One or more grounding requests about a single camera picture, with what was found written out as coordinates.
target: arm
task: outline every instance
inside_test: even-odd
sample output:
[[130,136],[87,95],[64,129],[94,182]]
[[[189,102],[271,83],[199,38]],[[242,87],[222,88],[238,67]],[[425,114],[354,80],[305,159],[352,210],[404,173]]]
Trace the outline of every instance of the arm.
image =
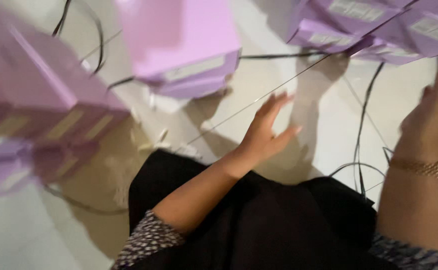
[[[393,159],[438,161],[438,77],[404,120]],[[390,168],[381,194],[377,231],[413,246],[438,250],[438,179]]]
[[152,209],[157,217],[182,234],[194,230],[240,178],[284,149],[300,131],[291,127],[277,137],[272,132],[279,110],[291,100],[292,96],[285,93],[271,95],[256,113],[237,149],[159,202]]

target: black skirt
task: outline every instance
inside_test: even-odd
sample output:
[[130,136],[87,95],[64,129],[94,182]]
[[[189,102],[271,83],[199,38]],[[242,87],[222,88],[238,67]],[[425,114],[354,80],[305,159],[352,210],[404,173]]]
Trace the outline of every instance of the black skirt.
[[[158,150],[129,190],[130,231],[207,166]],[[373,202],[329,178],[282,185],[249,172],[181,246],[131,269],[397,269],[370,255]]]

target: woman's left hand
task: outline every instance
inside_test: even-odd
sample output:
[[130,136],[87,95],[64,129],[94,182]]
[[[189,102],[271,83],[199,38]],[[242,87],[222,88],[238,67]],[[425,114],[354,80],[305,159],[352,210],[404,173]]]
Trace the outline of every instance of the woman's left hand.
[[248,172],[276,155],[301,131],[302,127],[289,127],[278,136],[272,131],[272,125],[279,111],[293,99],[294,96],[287,93],[278,96],[270,95],[269,100],[255,114],[240,145],[229,154],[230,159],[235,163],[229,166],[232,167],[231,175],[240,176],[244,171]]

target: person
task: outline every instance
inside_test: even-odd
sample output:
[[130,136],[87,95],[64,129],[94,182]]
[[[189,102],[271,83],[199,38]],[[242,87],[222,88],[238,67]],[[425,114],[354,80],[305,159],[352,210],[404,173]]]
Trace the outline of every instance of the person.
[[300,132],[272,131],[292,99],[271,95],[208,167],[153,154],[130,187],[131,234],[113,269],[438,270],[438,75],[402,122],[377,214],[334,179],[283,186],[251,172]]

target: forearm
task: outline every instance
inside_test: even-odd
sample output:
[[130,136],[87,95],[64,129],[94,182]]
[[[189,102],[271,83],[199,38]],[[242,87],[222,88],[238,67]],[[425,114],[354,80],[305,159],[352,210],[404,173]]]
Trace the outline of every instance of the forearm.
[[[438,161],[438,135],[403,135],[394,158]],[[390,168],[381,194],[377,230],[395,240],[438,250],[438,179]]]
[[165,197],[152,211],[180,233],[189,233],[252,167],[249,159],[230,152]]

